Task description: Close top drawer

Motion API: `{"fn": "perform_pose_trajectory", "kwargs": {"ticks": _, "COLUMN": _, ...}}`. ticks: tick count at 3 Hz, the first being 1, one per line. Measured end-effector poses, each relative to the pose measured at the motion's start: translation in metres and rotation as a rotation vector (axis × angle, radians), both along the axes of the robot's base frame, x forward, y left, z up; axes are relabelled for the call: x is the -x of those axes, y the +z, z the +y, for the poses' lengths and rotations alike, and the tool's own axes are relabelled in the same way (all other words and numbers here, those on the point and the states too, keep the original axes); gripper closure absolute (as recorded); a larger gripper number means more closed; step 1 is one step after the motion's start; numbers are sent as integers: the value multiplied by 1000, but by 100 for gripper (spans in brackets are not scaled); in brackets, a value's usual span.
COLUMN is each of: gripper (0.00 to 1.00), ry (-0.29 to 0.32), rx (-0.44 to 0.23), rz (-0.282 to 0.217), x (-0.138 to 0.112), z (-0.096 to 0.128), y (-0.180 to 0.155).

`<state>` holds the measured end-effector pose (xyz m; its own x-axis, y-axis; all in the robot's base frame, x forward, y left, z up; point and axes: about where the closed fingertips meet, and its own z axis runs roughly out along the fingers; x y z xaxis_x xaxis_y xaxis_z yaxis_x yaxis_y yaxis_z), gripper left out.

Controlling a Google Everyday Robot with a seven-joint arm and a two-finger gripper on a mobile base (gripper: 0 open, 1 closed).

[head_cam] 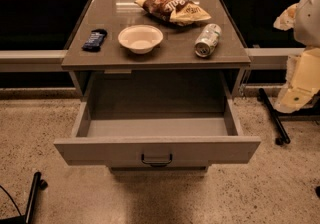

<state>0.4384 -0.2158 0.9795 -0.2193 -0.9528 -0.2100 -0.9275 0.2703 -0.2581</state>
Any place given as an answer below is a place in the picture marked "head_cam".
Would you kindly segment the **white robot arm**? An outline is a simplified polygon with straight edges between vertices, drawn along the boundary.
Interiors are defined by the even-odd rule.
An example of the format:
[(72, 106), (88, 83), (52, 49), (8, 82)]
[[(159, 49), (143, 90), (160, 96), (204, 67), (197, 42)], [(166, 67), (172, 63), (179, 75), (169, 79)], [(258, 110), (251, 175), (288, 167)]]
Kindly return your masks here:
[(276, 18), (273, 27), (292, 29), (294, 39), (305, 45), (298, 56), (288, 57), (286, 83), (274, 103), (277, 111), (292, 113), (320, 91), (320, 0), (300, 0), (289, 6)]

